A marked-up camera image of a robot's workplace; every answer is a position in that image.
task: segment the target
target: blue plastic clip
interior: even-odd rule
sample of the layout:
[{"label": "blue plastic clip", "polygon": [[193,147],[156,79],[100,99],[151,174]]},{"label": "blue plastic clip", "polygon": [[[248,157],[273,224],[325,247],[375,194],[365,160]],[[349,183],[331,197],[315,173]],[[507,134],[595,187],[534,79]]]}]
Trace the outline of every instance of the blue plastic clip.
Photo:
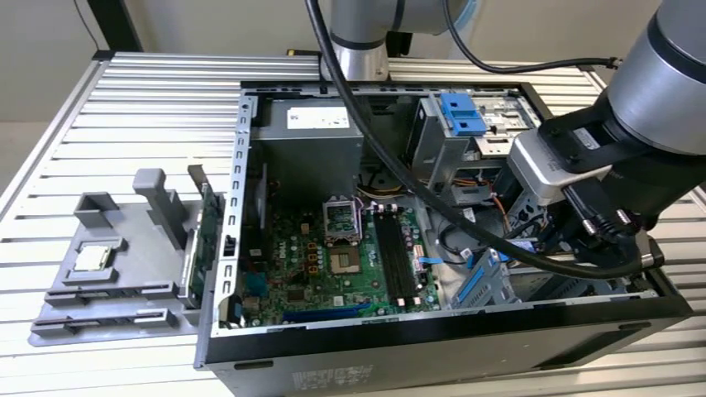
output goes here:
[{"label": "blue plastic clip", "polygon": [[467,93],[442,93],[442,112],[451,122],[455,136],[483,136],[487,126]]}]

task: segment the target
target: robotic arm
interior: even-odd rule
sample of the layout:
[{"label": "robotic arm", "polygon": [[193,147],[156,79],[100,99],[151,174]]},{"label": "robotic arm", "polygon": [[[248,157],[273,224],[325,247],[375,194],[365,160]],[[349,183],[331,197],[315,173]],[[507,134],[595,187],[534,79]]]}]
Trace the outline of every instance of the robotic arm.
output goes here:
[{"label": "robotic arm", "polygon": [[[454,35],[450,0],[442,1]],[[646,231],[660,212],[706,179],[706,135],[699,131],[706,125],[706,41],[698,35],[706,2],[666,0],[594,106],[546,121],[515,138],[508,157],[512,173],[550,215],[550,226],[539,236],[542,253],[550,255],[568,245],[576,263],[516,248],[464,219],[410,174],[372,132],[345,84],[351,68],[341,70],[339,61],[345,65],[353,57],[336,50],[343,41],[336,43],[328,36],[316,0],[307,0],[307,7],[331,80],[368,144],[407,189],[450,223],[519,261],[568,277],[611,279],[663,264]],[[502,69],[482,64],[467,49],[464,54],[494,73],[548,69],[568,62]]]}]

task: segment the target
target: green circuit board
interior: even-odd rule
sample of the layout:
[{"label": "green circuit board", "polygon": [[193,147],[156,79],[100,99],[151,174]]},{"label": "green circuit board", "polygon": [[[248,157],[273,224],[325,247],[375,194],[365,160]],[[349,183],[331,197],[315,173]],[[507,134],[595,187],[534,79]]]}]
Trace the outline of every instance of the green circuit board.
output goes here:
[{"label": "green circuit board", "polygon": [[[411,210],[399,213],[397,221],[410,234],[411,243],[423,246]],[[287,318],[292,313],[312,310],[353,309],[355,317],[376,317],[439,309],[430,271],[430,282],[418,290],[419,304],[399,307],[388,302],[379,241],[369,211],[361,217],[360,226],[363,238],[357,246],[328,247],[320,210],[275,213],[271,261],[264,271],[247,275],[252,281],[247,284],[257,286],[260,295],[256,299],[248,297],[253,291],[245,287],[244,312],[251,325],[304,322],[300,318],[296,318],[299,321],[288,321]],[[407,252],[412,266],[414,252],[411,249]]]}]

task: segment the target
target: metal frame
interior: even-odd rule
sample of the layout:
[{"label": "metal frame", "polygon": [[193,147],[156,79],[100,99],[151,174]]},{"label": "metal frame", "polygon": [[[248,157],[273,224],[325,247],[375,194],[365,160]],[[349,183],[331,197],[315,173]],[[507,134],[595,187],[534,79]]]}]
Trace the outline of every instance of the metal frame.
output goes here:
[{"label": "metal frame", "polygon": [[[91,69],[103,65],[93,63]],[[55,262],[64,256],[76,228],[65,216],[79,193],[107,189],[120,203],[131,202],[124,176],[133,174],[136,166],[159,165],[180,196],[196,198],[193,183],[179,171],[193,158],[201,160],[213,188],[225,191],[239,81],[316,80],[315,57],[116,54],[100,74],[97,83],[87,79],[83,84],[91,85],[75,89],[89,94],[68,110],[63,108],[14,188],[2,196],[0,365],[8,360],[2,392],[63,389],[83,395],[92,393],[85,387],[100,387],[108,393],[135,395],[228,396],[215,375],[191,368],[195,336],[40,350],[26,343],[28,321],[38,312]],[[391,60],[391,77],[397,82],[499,79],[454,60]],[[595,74],[575,69],[512,76],[518,78],[534,85],[556,115],[588,106],[603,88]],[[67,119],[73,108],[80,109],[77,115]],[[59,131],[64,120],[73,127]],[[699,197],[698,193],[684,196],[651,231],[667,258],[664,273],[696,311],[694,318],[580,368],[424,386],[388,395],[699,395],[706,388],[706,213]],[[28,262],[42,265],[26,266]]]},{"label": "metal frame", "polygon": [[143,50],[124,0],[85,0],[112,51]]}]

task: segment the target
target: circuit board component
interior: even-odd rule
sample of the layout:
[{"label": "circuit board component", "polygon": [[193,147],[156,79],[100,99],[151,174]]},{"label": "circuit board component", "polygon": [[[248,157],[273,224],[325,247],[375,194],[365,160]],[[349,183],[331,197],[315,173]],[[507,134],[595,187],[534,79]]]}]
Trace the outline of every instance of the circuit board component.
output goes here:
[{"label": "circuit board component", "polygon": [[327,246],[359,244],[360,215],[352,200],[332,197],[323,204],[323,222]]},{"label": "circuit board component", "polygon": [[331,273],[347,275],[360,272],[359,250],[355,246],[335,246],[328,250]]}]

